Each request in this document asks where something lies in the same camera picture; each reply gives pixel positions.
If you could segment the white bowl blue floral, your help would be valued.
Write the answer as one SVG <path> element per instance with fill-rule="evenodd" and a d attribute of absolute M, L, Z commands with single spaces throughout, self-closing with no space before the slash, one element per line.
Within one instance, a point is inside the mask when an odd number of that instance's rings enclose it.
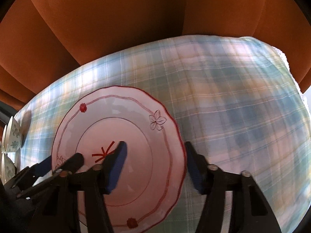
<path fill-rule="evenodd" d="M 5 137 L 6 137 L 7 125 L 4 126 L 2 141 L 1 141 L 1 153 L 5 153 Z"/>
<path fill-rule="evenodd" d="M 22 146 L 23 134 L 21 126 L 12 116 L 8 122 L 4 137 L 4 153 L 14 153 Z"/>
<path fill-rule="evenodd" d="M 6 184 L 16 175 L 17 168 L 7 154 L 1 154 L 1 156 L 1 180 L 3 184 Z"/>

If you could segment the red trimmed white plate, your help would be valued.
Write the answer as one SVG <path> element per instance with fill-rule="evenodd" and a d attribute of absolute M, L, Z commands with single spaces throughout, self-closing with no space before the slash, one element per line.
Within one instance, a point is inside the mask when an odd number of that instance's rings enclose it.
<path fill-rule="evenodd" d="M 174 119 L 145 91 L 111 86 L 78 100 L 62 119 L 52 168 L 75 153 L 81 171 L 101 163 L 118 143 L 127 158 L 116 188 L 104 200 L 115 232 L 146 232 L 175 207 L 186 174 L 186 153 Z"/>

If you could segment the plaid blue tablecloth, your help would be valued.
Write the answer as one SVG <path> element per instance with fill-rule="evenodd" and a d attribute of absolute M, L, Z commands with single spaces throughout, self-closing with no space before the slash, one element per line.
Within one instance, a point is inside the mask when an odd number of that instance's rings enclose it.
<path fill-rule="evenodd" d="M 20 168 L 51 154 L 56 130 L 83 96 L 131 86 L 159 100 L 181 136 L 225 171 L 248 170 L 283 232 L 310 207 L 310 112 L 287 56 L 252 37 L 184 36 L 96 59 L 40 92 L 17 114 Z"/>

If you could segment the orange curtain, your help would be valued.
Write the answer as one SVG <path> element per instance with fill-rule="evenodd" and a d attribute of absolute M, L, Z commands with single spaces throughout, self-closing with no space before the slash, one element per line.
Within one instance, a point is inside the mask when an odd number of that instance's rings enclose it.
<path fill-rule="evenodd" d="M 195 34 L 280 48 L 310 86 L 310 0 L 1 0 L 1 101 L 19 110 L 99 57 Z"/>

